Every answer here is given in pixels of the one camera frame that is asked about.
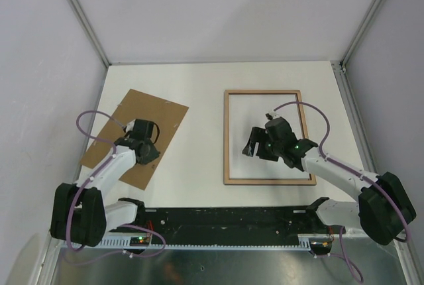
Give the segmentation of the printed photo paper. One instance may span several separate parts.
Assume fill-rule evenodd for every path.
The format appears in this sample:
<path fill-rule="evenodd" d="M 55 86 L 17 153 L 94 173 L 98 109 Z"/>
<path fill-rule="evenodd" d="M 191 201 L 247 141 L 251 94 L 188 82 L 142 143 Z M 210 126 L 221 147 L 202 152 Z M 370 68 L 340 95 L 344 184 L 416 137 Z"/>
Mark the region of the printed photo paper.
<path fill-rule="evenodd" d="M 281 104 L 298 101 L 297 91 L 274 93 L 235 93 L 228 95 L 229 182 L 238 184 L 311 184 L 313 177 L 296 168 L 289 168 L 283 160 L 262 160 L 245 156 L 243 148 L 248 143 L 253 127 L 264 128 L 266 114 Z"/>

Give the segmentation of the brown cardboard backing board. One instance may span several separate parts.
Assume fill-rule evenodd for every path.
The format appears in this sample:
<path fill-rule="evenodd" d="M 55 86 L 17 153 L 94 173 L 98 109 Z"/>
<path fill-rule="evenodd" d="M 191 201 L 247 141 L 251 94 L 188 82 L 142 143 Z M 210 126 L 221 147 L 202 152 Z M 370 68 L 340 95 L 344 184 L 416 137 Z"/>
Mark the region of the brown cardboard backing board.
<path fill-rule="evenodd" d="M 189 107 L 130 89 L 106 122 L 99 137 L 114 143 L 127 144 L 135 149 L 141 141 L 151 141 L 160 157 L 147 165 L 135 164 L 121 177 L 121 181 L 145 190 L 166 149 L 171 143 Z M 135 120 L 132 131 L 123 127 Z"/>

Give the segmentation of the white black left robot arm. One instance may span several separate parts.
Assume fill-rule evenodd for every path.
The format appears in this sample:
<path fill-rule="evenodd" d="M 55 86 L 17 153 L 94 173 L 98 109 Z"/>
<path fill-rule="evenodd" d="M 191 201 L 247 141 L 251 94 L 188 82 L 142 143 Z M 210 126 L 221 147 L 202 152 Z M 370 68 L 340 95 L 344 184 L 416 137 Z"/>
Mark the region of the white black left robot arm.
<path fill-rule="evenodd" d="M 160 157 L 155 144 L 160 128 L 154 121 L 135 119 L 124 127 L 125 135 L 111 143 L 107 156 L 88 178 L 60 184 L 55 191 L 50 235 L 83 247 L 95 247 L 106 233 L 123 226 L 131 231 L 146 224 L 144 203 L 120 198 L 105 205 L 104 197 L 136 165 L 148 165 Z"/>

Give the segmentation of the wooden picture frame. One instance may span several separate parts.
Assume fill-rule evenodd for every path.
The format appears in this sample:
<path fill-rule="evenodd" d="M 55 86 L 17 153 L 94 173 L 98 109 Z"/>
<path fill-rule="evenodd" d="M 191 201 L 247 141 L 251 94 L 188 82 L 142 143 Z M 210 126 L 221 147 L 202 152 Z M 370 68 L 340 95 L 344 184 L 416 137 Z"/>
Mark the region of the wooden picture frame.
<path fill-rule="evenodd" d="M 311 184 L 266 184 L 266 185 L 259 185 L 259 184 L 238 184 L 238 183 L 230 183 L 229 182 L 229 159 L 228 159 L 228 152 L 229 152 L 229 144 L 227 142 L 228 139 L 228 118 L 229 118 L 229 112 L 228 112 L 228 95 L 232 92 L 235 92 L 237 94 L 239 93 L 248 93 L 250 91 L 253 91 L 254 93 L 274 93 L 277 91 L 297 91 L 299 93 L 298 95 L 298 101 L 295 102 L 287 102 L 290 103 L 287 106 L 287 110 L 283 112 L 283 117 L 289 122 L 291 128 L 293 129 L 293 132 L 295 133 L 296 137 L 302 139 L 307 138 L 309 136 L 308 130 L 307 130 L 307 123 L 305 120 L 305 112 L 302 106 L 298 104 L 299 101 L 302 100 L 301 98 L 301 92 L 299 90 L 253 90 L 253 89 L 233 89 L 233 90 L 227 90 L 225 92 L 225 99 L 224 99 L 224 164 L 223 164 L 223 183 L 225 185 L 232 185 L 232 186 L 314 186 L 317 184 L 316 178 L 314 175 L 311 175 L 313 177 L 313 181 Z"/>

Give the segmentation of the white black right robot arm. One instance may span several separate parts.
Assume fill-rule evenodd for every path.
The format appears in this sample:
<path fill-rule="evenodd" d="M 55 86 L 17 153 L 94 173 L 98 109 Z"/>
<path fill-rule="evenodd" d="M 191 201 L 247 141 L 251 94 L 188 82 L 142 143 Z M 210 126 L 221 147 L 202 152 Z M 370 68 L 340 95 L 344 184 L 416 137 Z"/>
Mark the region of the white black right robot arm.
<path fill-rule="evenodd" d="M 353 199 L 352 202 L 325 199 L 308 213 L 305 224 L 314 233 L 329 225 L 339 225 L 362 230 L 373 241 L 387 245 L 417 216 L 396 175 L 367 172 L 335 157 L 324 156 L 316 142 L 298 139 L 282 117 L 269 120 L 263 128 L 253 127 L 242 154 L 274 162 L 283 160 L 289 168 L 318 176 Z"/>

